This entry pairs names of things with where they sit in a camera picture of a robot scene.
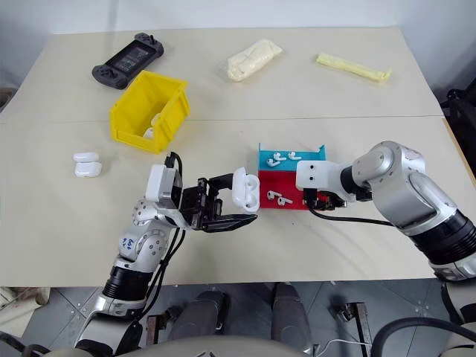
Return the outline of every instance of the yellow container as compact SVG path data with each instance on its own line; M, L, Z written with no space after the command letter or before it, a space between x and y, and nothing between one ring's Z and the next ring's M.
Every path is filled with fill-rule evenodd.
M190 114L185 97L187 82L142 71L111 108L114 140L155 154L167 148L182 121ZM160 117L154 125L155 115ZM142 135L153 128L152 138Z

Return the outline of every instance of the table surface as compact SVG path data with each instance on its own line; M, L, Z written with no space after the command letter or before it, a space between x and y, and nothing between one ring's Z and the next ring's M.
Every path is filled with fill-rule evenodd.
M184 162L185 185L240 166L255 173L259 142L290 150L326 144L329 160L346 162L394 140L422 152L429 176L476 220L475 183L398 29L148 32L166 51L148 69L190 83L192 113L170 145ZM133 34L52 36L0 115L0 285L105 283L150 165L165 156L111 140L108 110L122 91L90 75ZM263 37L284 48L281 58L243 83L223 78L219 61ZM312 62L318 51L394 73L388 83L369 83L319 67ZM101 176L74 177L71 155L85 150L100 154ZM226 213L237 211L230 198L225 194ZM328 222L302 211L258 214L234 232L189 232L165 283L432 276L425 257L393 228ZM334 214L381 218L371 202Z

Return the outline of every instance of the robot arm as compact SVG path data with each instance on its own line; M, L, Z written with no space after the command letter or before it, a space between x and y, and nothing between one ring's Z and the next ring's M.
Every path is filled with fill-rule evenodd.
M476 228L425 175L420 153L385 141L351 164L300 161L296 186L311 208L372 199L379 212L429 259L444 281L476 277ZM327 200L309 199L320 191Z
M224 188L232 190L235 204L245 214L221 215L218 195ZM75 347L94 357L136 350L142 333L139 320L148 311L144 308L153 288L149 282L159 266L158 273L164 273L178 248L173 246L179 230L212 233L247 225L257 218L258 195L258 178L246 175L244 168L216 178L199 178L196 187L182 189L181 160L174 152L165 164L153 165L145 196L134 206L132 224L119 239L119 253L109 279ZM167 251L172 229L176 234Z

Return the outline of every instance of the beige table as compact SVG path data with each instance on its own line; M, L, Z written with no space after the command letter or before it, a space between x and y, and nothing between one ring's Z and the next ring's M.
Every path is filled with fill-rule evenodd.
M195 184L196 178L200 176L229 173L243 165L247 171L256 172L259 142L269 149L296 150L315 149L326 144L329 160L345 162L365 153L379 141L388 139L422 152L427 160L428 174L458 203L462 212L473 221L476 220L475 186L436 102L397 30L180 30L164 31L164 37L180 42L177 51L186 47L187 43L206 48L208 42L200 46L200 41L224 36L222 33L239 47L242 45L240 34L248 38L252 37L250 32L253 31L254 38L266 35L279 42L286 49L286 56L288 51L289 56L299 54L299 48L293 51L287 48L287 43L290 47L295 43L293 37L295 41L302 38L310 41L315 36L324 42L321 37L328 36L328 42L332 42L335 48L338 48L338 39L341 39L340 47L346 48L348 37L352 37L354 32L361 35L353 36L360 37L362 42L365 42L364 39L373 42L376 47L379 39L391 48L391 43L395 42L395 51L402 52L397 57L408 60L406 67L402 65L400 69L401 81L409 83L408 90L405 92L403 87L397 90L395 87L401 83L397 79L395 82L390 79L382 87L371 87L360 79L356 81L346 74L316 68L313 63L309 63L313 71L329 72L327 84L312 86L312 83L308 83L310 90L329 88L332 78L344 75L354 91L370 91L374 100L380 103L366 108L353 99L356 93L352 96L342 95L338 99L342 104L335 107L335 118L328 118L324 113L332 110L329 102L337 101L336 94L321 91L321 97L314 98L312 105L305 102L301 112L283 103L275 103L266 93L256 90L256 87L261 88L263 85L260 78L262 81L274 81L275 86L280 82L272 73L273 63L252 82L240 83L238 86L225 81L215 82L215 74L208 73L200 66L196 65L193 71L186 67L184 73L196 76L195 80L188 78L190 90L187 91L195 114L184 122L170 145L170 149L182 157L186 185ZM132 35L117 34L115 38L120 36L125 41ZM151 155L115 143L109 138L107 111L120 92L104 88L89 77L89 69L94 61L97 62L97 54L86 50L88 46L85 39L96 37L105 39L105 35L55 36L18 95L0 117L0 285L103 285L116 254L118 237L129 224L136 199L144 194L150 165L164 160L164 154ZM63 60L62 56L66 54L59 50L60 44L70 42L77 44L76 56L81 56L82 60L73 62L75 69L71 70L71 82L66 82L64 78L52 77L51 70L45 64L50 63L52 68L62 71L59 60ZM307 47L305 43L301 45L302 53L307 51ZM170 57L175 56L174 51L170 52ZM70 60L74 59L72 54L68 56ZM210 62L204 68L212 68L211 61L215 63L215 56L210 55ZM86 73L78 69L84 62L90 64L84 68ZM172 58L166 61L164 57L152 69L156 70L156 65L169 66L166 74L186 77L178 75L180 67L184 65L178 57L176 61L172 61ZM282 77L290 78L285 68L278 68L279 65L274 70L281 73ZM45 86L44 80L47 80L48 74L51 82L56 84L53 87ZM209 87L204 86L200 92L195 87L196 82L206 83L208 77L211 78ZM224 88L223 93L218 95L225 98L229 111L225 110L226 105L221 100L216 106L208 103L209 108L214 110L207 110L206 100L205 103L200 100L211 95L217 83ZM398 92L400 96L408 98L421 97L422 103L426 104L418 106L414 101L412 109L405 108L401 104L396 105L377 89L394 94ZM239 106L240 101L245 100L243 96L248 95L245 93L247 90L256 90L256 96L260 96L263 104L254 102L255 107L249 108L245 101ZM263 87L261 90L277 89ZM289 102L296 104L299 100L289 93ZM344 103L351 103L358 115L348 115L352 109ZM392 110L395 112L387 108L386 115L379 115L376 109L381 110L382 103L394 106ZM200 117L197 114L200 111L214 114ZM311 118L298 118L300 115ZM339 116L362 118L337 118ZM96 179L79 179L72 174L74 162L71 154L85 149L97 151L103 160L103 174ZM230 200L225 210L234 210ZM337 212L344 213L348 216L381 218L371 202L354 204L345 211ZM322 221L306 212L261 210L256 222L238 231L223 234L190 232L186 243L167 269L165 283L430 276L432 272L426 259L408 238L395 229Z

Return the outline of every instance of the wire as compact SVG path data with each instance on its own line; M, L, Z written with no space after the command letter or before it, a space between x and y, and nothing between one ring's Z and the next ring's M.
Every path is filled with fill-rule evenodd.
M173 246L176 244L176 240L177 240L177 237L179 235L179 231L180 231L180 228L177 228L176 229L176 232L174 233L173 235L173 238L172 238L172 242L170 243L170 247L169 247L169 250L170 249L173 249ZM147 293L146 293L146 298L148 299L150 294L152 294L152 291L154 289L154 286L155 286L155 283L157 283L157 279L160 275L160 273L162 272L162 265L159 266L157 272L155 273L154 275L154 278L152 279L152 282L150 283L150 286L149 286L149 289L147 290Z
M182 171L181 171L182 165L181 165L181 159L179 154L173 151L169 152L169 155L165 159L165 166L172 168L175 166L176 161L178 162L178 168L179 168L178 173L180 174L180 177L182 177L183 179L184 177L182 176Z
M14 303L15 301L17 301L21 296L23 296L25 294L25 292L29 292L31 289L35 289L35 288L26 288L25 290L20 292L17 296L15 296L12 300L8 301L5 305L2 305L0 307L0 311L2 311L5 307L10 305L11 303Z
M31 357L31 356L37 356L35 352L40 352L42 355L51 352L48 348L43 347L40 344L30 344L25 347L25 349L22 352L22 357Z
M469 329L465 329L464 327L453 324L452 322L439 320L437 318L402 318L400 320L392 321L380 329L373 340L370 355L372 357L382 357L385 342L390 335L400 329L414 326L427 326L436 329L444 329L476 342L476 332L472 332Z
M319 351L319 349L321 348L321 346L318 346L318 348L316 349L315 353L314 353L314 356L315 357L320 357L322 356L326 351L327 351L327 347L330 346L330 344L334 343L334 342L343 342L345 344L360 344L360 345L365 345L365 346L372 346L372 344L366 344L365 342L357 342L357 341L348 341L348 340L341 340L340 338L336 338L335 340L330 340L326 343L326 345L324 346L324 349L322 351Z
M23 352L25 345L6 332L0 332L0 341L6 343L8 346L14 348L19 352Z
M155 302L157 301L158 294L159 294L160 291L161 291L162 282L163 282L163 280L164 280L165 270L166 270L167 266L169 265L169 261L170 261L170 259L172 259L173 255L177 252L177 250L180 248L180 246L181 246L182 243L184 242L185 230L183 230L183 231L181 232L180 240L178 241L177 246L174 247L176 238L177 238L177 236L179 235L179 231L180 231L180 229L177 228L177 229L176 229L176 233L175 233L174 236L173 236L172 243L170 243L170 247L169 247L167 253L165 254L164 259L161 261L161 266L159 267L159 269L158 269L158 271L157 271L156 277L154 277L153 284L150 285L149 290L152 291L152 289L154 288L154 285L155 285L155 281L157 280L157 277L158 277L158 284L157 284L157 288L156 288L156 290L155 290L154 297L153 297L152 300L150 301L149 306L146 307L146 308L142 311L142 313L135 319L136 321L139 321L139 320L142 319L145 315L147 315L147 313L151 310L151 308L154 306Z
M387 221L379 221L377 219L368 219L368 218L358 218L358 217L334 217L334 216L326 216L324 214L320 214L311 208L310 203L307 205L309 212L311 212L316 217L322 219L328 219L329 221L341 221L341 222L358 222L358 223L372 223L374 225L389 225L393 227L390 222Z

